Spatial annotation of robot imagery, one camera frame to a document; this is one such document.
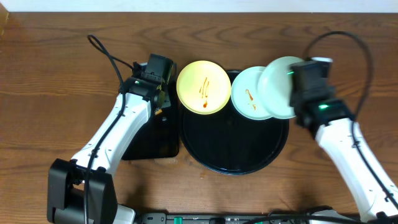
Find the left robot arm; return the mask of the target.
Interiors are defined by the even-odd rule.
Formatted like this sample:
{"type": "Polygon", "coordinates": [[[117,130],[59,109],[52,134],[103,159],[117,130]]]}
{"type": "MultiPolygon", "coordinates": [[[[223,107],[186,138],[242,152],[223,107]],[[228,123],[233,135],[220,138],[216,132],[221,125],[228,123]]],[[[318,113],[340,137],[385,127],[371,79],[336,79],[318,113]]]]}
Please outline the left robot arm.
{"type": "Polygon", "coordinates": [[[118,203],[113,178],[134,136],[165,102],[175,64],[135,64],[121,82],[103,124],[69,161],[49,169],[47,220],[50,223],[133,223],[134,209],[118,203]]]}

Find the green and yellow sponge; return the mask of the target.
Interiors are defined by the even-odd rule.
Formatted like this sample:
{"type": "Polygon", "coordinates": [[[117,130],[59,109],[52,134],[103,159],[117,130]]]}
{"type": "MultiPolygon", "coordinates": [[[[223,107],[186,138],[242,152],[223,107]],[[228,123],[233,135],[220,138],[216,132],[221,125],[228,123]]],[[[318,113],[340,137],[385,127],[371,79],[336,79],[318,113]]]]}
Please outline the green and yellow sponge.
{"type": "Polygon", "coordinates": [[[162,110],[161,109],[157,109],[154,114],[158,115],[158,114],[161,114],[161,113],[162,113],[162,110]]]}

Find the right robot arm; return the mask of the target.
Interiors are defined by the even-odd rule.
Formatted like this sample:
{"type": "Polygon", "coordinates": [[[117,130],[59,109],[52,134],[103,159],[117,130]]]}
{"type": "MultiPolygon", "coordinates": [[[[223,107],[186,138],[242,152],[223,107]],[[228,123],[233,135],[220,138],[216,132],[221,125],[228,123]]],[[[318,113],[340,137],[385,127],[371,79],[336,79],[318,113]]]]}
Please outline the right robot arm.
{"type": "Polygon", "coordinates": [[[289,105],[329,155],[351,192],[362,222],[397,223],[397,187],[370,150],[354,114],[332,87],[293,87],[289,105]]]}

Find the light blue plate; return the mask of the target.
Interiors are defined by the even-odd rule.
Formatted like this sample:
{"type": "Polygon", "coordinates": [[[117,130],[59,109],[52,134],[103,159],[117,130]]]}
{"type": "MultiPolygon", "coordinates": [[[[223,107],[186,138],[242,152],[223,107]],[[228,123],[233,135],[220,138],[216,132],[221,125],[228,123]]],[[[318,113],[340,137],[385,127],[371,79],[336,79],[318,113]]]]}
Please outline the light blue plate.
{"type": "Polygon", "coordinates": [[[303,62],[303,59],[293,56],[277,58],[266,66],[259,77],[257,94],[261,105],[272,117],[295,117],[294,109],[290,106],[293,76],[290,66],[299,62],[303,62]]]}
{"type": "Polygon", "coordinates": [[[240,72],[232,82],[231,101],[235,109],[252,120],[265,120],[272,116],[263,108],[257,95],[257,83],[265,67],[250,67],[240,72]]]}

